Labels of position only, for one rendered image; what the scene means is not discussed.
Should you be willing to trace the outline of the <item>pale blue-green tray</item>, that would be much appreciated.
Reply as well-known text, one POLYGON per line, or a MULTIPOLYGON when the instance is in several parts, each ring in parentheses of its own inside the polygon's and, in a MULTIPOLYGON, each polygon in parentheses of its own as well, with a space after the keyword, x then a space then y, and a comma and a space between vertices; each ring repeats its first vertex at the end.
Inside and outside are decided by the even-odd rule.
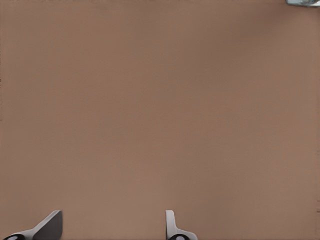
POLYGON ((320 0, 285 0, 290 6, 320 8, 320 0))

